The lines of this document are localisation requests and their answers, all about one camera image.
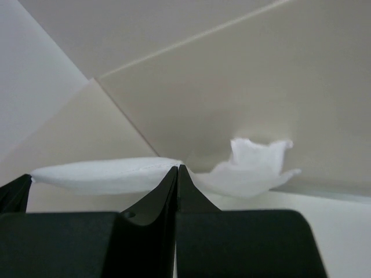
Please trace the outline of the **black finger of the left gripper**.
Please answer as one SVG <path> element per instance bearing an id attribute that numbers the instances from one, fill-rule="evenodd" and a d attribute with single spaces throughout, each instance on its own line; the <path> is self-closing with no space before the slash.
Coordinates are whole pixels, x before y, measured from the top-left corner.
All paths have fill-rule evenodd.
<path id="1" fill-rule="evenodd" d="M 29 174 L 0 187 L 0 211 L 2 213 L 25 213 L 32 179 Z"/>

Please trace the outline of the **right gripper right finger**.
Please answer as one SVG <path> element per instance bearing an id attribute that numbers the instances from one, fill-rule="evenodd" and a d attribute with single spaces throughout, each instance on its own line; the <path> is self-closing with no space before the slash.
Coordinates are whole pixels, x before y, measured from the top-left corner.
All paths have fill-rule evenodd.
<path id="1" fill-rule="evenodd" d="M 307 220 L 294 210 L 216 207 L 185 166 L 177 180 L 178 277 L 326 277 Z"/>

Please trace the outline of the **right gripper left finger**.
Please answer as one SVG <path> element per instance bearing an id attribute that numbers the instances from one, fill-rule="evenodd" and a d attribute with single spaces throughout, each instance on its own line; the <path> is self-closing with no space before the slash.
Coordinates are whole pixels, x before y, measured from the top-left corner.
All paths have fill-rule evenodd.
<path id="1" fill-rule="evenodd" d="M 177 170 L 127 210 L 2 213 L 2 277 L 172 277 Z"/>

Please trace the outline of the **white tank top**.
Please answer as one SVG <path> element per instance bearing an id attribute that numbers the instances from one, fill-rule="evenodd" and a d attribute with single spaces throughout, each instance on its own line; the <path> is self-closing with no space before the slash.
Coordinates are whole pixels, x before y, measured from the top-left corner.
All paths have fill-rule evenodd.
<path id="1" fill-rule="evenodd" d="M 291 140 L 258 144 L 245 138 L 230 141 L 231 155 L 208 173 L 190 172 L 199 189 L 214 194 L 249 198 L 287 183 L 300 169 L 283 170 Z M 162 157 L 95 160 L 33 170 L 36 183 L 60 186 L 86 195 L 119 195 L 153 190 L 180 160 Z"/>

